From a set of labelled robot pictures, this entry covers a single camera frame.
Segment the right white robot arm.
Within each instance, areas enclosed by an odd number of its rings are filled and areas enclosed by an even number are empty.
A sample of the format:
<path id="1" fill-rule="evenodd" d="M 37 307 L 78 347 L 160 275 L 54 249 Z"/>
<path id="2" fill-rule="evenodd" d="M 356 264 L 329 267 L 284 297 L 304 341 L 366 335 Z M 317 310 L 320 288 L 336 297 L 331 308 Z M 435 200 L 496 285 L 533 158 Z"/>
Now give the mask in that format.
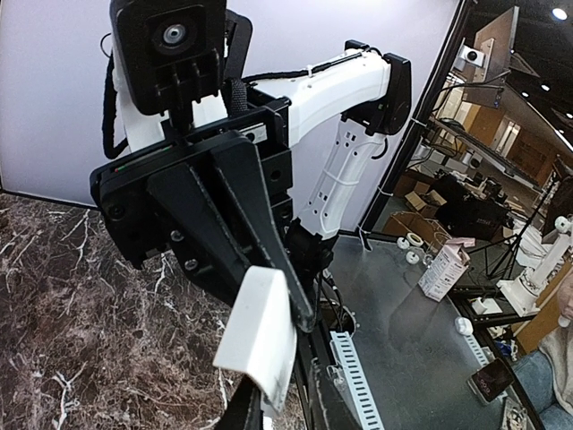
<path id="1" fill-rule="evenodd" d="M 367 164 L 405 124 L 411 64 L 350 40 L 342 54 L 287 73 L 221 81 L 210 53 L 169 66 L 142 115 L 117 59 L 127 136 L 90 192 L 123 257 L 140 268 L 173 250 L 188 278 L 233 304 L 247 270 L 283 272 L 293 323 L 311 331 L 310 295 Z"/>

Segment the white battery cover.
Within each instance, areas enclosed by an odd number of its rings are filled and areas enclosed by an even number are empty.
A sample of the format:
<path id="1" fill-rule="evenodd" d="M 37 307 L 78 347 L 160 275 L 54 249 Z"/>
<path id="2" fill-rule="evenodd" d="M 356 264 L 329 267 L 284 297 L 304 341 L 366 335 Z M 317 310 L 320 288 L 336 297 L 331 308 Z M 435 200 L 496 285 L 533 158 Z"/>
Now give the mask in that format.
<path id="1" fill-rule="evenodd" d="M 297 333 L 283 271 L 250 267 L 218 350 L 215 367 L 246 375 L 262 392 L 262 409 L 278 415 L 286 402 Z"/>

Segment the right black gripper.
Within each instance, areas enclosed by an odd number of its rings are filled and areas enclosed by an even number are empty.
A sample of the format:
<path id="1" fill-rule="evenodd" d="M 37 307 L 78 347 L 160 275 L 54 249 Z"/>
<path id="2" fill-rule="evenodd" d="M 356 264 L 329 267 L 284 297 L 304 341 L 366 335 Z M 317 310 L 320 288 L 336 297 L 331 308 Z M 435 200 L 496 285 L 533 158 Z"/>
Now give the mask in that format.
<path id="1" fill-rule="evenodd" d="M 315 311 L 283 246 L 291 184 L 283 100 L 170 136 L 90 177 L 107 231 L 135 268 L 172 251 L 192 284 L 229 306 L 247 269 L 281 270 L 293 322 L 309 333 Z"/>

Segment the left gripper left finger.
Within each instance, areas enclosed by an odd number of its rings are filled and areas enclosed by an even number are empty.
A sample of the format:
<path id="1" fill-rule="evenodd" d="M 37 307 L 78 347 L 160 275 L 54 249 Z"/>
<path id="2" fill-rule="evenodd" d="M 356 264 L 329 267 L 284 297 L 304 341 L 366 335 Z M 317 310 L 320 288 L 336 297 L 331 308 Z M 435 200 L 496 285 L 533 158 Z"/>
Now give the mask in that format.
<path id="1" fill-rule="evenodd" d="M 218 430 L 261 430 L 261 391 L 248 377 L 244 376 L 222 418 Z"/>

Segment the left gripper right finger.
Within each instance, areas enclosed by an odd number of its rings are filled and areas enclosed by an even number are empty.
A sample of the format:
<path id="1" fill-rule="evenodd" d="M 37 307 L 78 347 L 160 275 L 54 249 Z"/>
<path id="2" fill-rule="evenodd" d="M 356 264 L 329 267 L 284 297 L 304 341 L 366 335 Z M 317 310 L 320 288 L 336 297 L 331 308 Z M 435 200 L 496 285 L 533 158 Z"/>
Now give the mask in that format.
<path id="1" fill-rule="evenodd" d="M 308 378 L 313 429 L 361 429 L 339 390 L 330 379 L 326 366 L 322 365 L 318 358 L 311 361 Z"/>

